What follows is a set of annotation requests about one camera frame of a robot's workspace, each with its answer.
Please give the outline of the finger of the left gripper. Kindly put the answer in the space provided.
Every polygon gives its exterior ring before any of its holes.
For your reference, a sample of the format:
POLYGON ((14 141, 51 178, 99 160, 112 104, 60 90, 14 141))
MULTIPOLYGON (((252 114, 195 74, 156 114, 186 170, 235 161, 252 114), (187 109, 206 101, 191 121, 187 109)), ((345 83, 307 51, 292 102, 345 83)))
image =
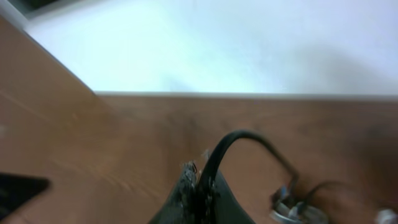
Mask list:
POLYGON ((1 219, 32 200, 50 187, 45 177, 1 173, 1 219))

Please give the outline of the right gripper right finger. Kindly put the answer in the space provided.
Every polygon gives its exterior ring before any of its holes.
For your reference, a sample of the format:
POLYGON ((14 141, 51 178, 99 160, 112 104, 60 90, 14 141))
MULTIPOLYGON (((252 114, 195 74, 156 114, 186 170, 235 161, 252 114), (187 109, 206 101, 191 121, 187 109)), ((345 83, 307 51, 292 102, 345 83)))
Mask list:
POLYGON ((205 169, 205 223, 254 224, 219 170, 205 169))

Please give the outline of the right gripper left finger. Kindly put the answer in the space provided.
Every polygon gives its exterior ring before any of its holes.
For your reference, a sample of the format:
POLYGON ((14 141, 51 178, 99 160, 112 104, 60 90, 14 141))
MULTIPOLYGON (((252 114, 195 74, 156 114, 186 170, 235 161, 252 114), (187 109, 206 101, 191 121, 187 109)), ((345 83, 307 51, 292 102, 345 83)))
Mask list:
POLYGON ((196 165, 192 161, 184 163, 178 181, 149 224, 195 223, 196 182, 196 165))

